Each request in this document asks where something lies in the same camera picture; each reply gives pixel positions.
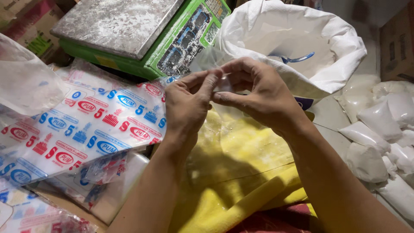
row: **green scale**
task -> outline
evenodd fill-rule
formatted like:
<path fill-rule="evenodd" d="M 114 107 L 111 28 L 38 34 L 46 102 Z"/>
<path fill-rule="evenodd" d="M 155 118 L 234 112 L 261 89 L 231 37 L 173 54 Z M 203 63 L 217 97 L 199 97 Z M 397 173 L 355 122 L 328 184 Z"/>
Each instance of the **green scale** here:
<path fill-rule="evenodd" d="M 189 72 L 229 14 L 221 0 L 82 0 L 51 33 L 74 57 L 153 80 Z"/>

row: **red pum logo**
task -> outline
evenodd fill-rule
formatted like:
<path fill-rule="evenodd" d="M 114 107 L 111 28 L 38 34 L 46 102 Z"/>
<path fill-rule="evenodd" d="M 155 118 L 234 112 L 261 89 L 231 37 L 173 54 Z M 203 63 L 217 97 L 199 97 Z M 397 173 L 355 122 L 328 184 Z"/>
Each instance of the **red pum logo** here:
<path fill-rule="evenodd" d="M 19 139 L 26 139 L 26 138 L 29 137 L 27 132 L 24 131 L 21 128 L 12 128 L 12 129 L 10 129 L 10 133 L 13 134 L 13 136 L 15 136 L 16 138 L 19 138 Z"/>
<path fill-rule="evenodd" d="M 146 86 L 145 86 L 145 88 L 149 91 L 149 92 L 151 92 L 152 94 L 154 94 L 154 95 L 161 95 L 161 90 L 160 89 L 158 89 L 158 87 L 156 87 L 156 86 L 153 86 L 153 85 L 151 85 L 151 84 L 147 84 Z"/>
<path fill-rule="evenodd" d="M 78 105 L 81 109 L 85 111 L 93 112 L 96 110 L 95 105 L 93 105 L 92 103 L 89 103 L 88 101 L 79 101 Z"/>
<path fill-rule="evenodd" d="M 56 160 L 63 164 L 71 164 L 73 162 L 73 157 L 66 152 L 59 152 L 56 154 Z"/>
<path fill-rule="evenodd" d="M 138 138 L 142 139 L 149 139 L 149 134 L 147 134 L 144 130 L 137 128 L 137 127 L 131 127 L 130 128 L 131 133 L 137 136 Z"/>

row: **yellow fabric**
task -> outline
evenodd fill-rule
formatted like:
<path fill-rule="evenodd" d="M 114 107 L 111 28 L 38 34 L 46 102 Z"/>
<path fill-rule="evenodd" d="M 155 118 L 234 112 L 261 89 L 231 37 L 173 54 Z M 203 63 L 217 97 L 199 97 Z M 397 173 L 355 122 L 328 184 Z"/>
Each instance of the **yellow fabric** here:
<path fill-rule="evenodd" d="M 209 111 L 188 157 L 169 232 L 226 232 L 259 210 L 302 201 L 286 142 L 251 118 Z"/>

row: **cardboard box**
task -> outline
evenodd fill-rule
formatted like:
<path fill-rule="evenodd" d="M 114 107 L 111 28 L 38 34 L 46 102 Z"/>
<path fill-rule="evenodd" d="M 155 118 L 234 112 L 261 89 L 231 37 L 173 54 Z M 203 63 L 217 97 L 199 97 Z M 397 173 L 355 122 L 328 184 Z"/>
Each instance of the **cardboard box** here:
<path fill-rule="evenodd" d="M 380 28 L 381 80 L 414 83 L 414 1 Z"/>
<path fill-rule="evenodd" d="M 49 30 L 63 15 L 54 0 L 42 0 L 2 33 L 32 51 L 44 63 L 62 64 L 68 56 Z"/>
<path fill-rule="evenodd" d="M 0 29 L 5 28 L 10 21 L 30 2 L 37 0 L 0 0 Z"/>

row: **plastic wrapping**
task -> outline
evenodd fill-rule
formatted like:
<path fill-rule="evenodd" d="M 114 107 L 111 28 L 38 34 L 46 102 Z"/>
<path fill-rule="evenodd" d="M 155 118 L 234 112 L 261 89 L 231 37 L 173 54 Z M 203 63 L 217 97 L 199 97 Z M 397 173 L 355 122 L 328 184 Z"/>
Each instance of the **plastic wrapping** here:
<path fill-rule="evenodd" d="M 392 117 L 401 128 L 414 124 L 414 102 L 409 93 L 388 94 L 386 99 Z"/>
<path fill-rule="evenodd" d="M 20 187 L 0 192 L 0 232 L 94 233 L 97 226 Z"/>
<path fill-rule="evenodd" d="M 358 118 L 386 141 L 402 136 L 398 123 L 392 118 L 387 101 L 360 111 Z"/>
<path fill-rule="evenodd" d="M 77 172 L 67 172 L 47 179 L 46 182 L 62 190 L 67 196 L 90 210 L 106 224 L 110 224 L 128 197 L 149 160 L 140 152 L 128 153 L 127 164 L 131 169 L 121 180 L 109 184 L 92 184 L 84 178 L 87 167 Z"/>
<path fill-rule="evenodd" d="M 401 147 L 397 143 L 393 143 L 388 157 L 405 173 L 414 173 L 414 148 L 412 146 Z"/>
<path fill-rule="evenodd" d="M 342 89 L 342 95 L 335 96 L 351 123 L 358 121 L 359 111 L 374 105 L 372 88 L 380 82 L 375 75 L 352 75 Z"/>
<path fill-rule="evenodd" d="M 71 76 L 63 101 L 38 115 L 34 125 L 17 122 L 1 130 L 1 177 L 24 185 L 159 143 L 166 129 L 164 88 L 177 78 L 110 90 L 113 83 L 93 87 Z"/>
<path fill-rule="evenodd" d="M 3 126 L 10 123 L 3 117 L 18 121 L 22 115 L 31 117 L 62 101 L 65 91 L 62 80 L 35 54 L 3 34 L 0 34 L 0 51 L 0 106 L 5 106 L 0 107 L 0 123 Z"/>
<path fill-rule="evenodd" d="M 339 132 L 356 143 L 373 146 L 381 155 L 391 151 L 391 145 L 361 121 L 340 129 Z"/>
<path fill-rule="evenodd" d="M 387 156 L 383 156 L 382 159 L 384 161 L 385 167 L 387 168 L 388 174 L 390 174 L 391 177 L 395 177 L 398 170 L 397 166 L 392 163 Z"/>
<path fill-rule="evenodd" d="M 388 81 L 378 83 L 372 88 L 372 93 L 374 94 L 374 99 L 380 99 L 390 93 L 410 93 L 411 96 L 414 96 L 414 84 L 407 81 Z"/>
<path fill-rule="evenodd" d="M 399 175 L 376 190 L 405 218 L 414 221 L 414 190 Z"/>
<path fill-rule="evenodd" d="M 351 143 L 345 162 L 352 173 L 361 180 L 381 182 L 388 179 L 388 171 L 381 154 L 372 146 Z"/>

